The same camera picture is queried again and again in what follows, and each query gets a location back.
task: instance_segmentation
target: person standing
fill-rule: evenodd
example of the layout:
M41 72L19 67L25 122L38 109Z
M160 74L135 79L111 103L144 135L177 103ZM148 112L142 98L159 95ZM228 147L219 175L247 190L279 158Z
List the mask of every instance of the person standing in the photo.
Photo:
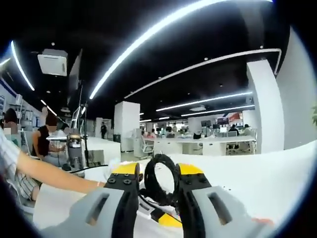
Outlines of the person standing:
M101 138L105 138L105 134L107 133L107 127L105 126L105 123L102 122L101 127L100 127L100 133L101 133Z

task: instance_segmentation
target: white table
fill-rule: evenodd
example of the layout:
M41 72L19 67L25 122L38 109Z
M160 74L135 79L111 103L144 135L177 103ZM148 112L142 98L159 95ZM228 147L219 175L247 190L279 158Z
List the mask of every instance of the white table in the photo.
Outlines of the white table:
M222 186L239 199L247 212L280 225L300 201L315 170L316 142L301 147L260 155L208 156L170 155L175 163L190 163L203 169L209 182ZM173 190L173 179L166 168L158 181ZM104 181L103 169L87 170L86 178ZM43 184L35 204L33 221L39 229L64 221L71 205L83 194ZM182 237L182 231L158 226L137 216L135 237Z
M65 137L50 136L50 138L63 140ZM89 151L102 150L104 153L104 164L108 165L111 159L121 159L120 143L104 140L98 137L87 138L87 148ZM82 140L82 156L85 157L85 141Z
M154 153L159 154L183 154L191 151L193 144L203 144L203 155L225 156L227 143L239 143L255 141L252 136L233 136L233 137L207 137L201 139L193 138L145 138L145 141L154 142Z

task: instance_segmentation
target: air conditioner unit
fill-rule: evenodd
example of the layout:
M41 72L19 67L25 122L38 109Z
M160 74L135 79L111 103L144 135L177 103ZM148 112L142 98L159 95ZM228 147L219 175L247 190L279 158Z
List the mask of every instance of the air conditioner unit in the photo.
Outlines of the air conditioner unit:
M43 74L67 76L67 52L45 49L38 60Z

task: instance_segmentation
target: black ceiling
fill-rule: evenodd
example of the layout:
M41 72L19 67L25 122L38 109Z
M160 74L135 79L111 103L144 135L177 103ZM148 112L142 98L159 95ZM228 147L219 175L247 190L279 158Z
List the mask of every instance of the black ceiling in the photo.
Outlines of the black ceiling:
M87 100L107 69L147 29L193 0L90 0L54 1L52 6L28 3L19 9L19 31L14 32L22 68L35 87L32 92L11 60L3 78L35 107L43 99L57 114L67 104L68 77L42 74L37 54L44 49L65 50L68 72L83 49L79 78ZM112 118L114 105L131 92L168 74L213 59L249 50L280 48L286 53L289 26L275 13L272 3L226 1L200 9L167 26L134 51L89 101L90 118ZM158 108L246 91L246 62L267 58L275 67L277 53L258 54L207 64L166 79L129 97L141 104L144 119L179 118L189 108ZM208 110L241 106L245 98L214 101Z

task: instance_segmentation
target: black coiled cable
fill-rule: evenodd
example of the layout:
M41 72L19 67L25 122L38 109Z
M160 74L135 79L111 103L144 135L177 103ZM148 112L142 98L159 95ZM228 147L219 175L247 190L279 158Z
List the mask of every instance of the black coiled cable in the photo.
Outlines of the black coiled cable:
M155 175L155 165L157 163L162 163L169 168L173 175L174 180L174 192L166 193L163 191L157 177ZM177 194L179 188L179 172L174 164L174 162L167 156L163 154L155 155L147 164L144 172L144 184L145 189L140 190L140 194L145 197L150 197L152 200L158 203L160 206L176 206Z

